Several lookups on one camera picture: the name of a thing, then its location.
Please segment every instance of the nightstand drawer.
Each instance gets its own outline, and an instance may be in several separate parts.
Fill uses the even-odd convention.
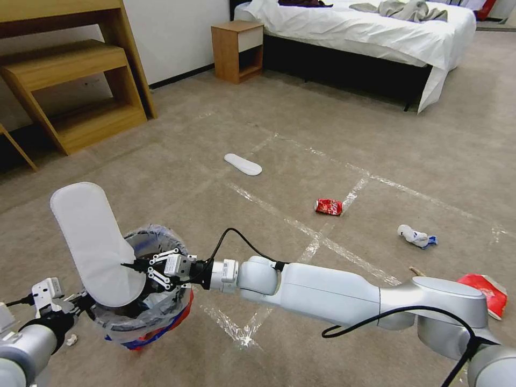
[[[263,44],[263,27],[242,31],[238,34],[238,52]]]

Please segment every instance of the crushed soda can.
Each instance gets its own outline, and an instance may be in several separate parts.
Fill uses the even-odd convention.
[[[329,215],[342,214],[342,202],[333,199],[317,199],[314,209]]]

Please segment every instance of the wooden desk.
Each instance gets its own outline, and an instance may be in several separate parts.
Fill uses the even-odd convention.
[[[145,113],[157,117],[122,0],[0,0],[0,10],[0,39],[98,24],[125,50]]]

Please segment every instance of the clothes on bed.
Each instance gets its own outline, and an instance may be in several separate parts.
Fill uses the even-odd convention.
[[[321,0],[279,0],[278,4],[282,6],[303,6],[307,8],[333,7],[333,4],[326,5]]]
[[[385,0],[378,7],[369,3],[352,4],[349,7],[356,11],[379,13],[381,16],[414,23],[427,22],[428,20],[448,21],[448,11],[438,10],[437,8],[430,9],[425,0],[410,0],[408,3]]]

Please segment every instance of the wooden nightstand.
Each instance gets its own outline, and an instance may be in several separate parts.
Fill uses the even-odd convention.
[[[240,83],[261,74],[263,24],[235,20],[211,27],[215,75]]]

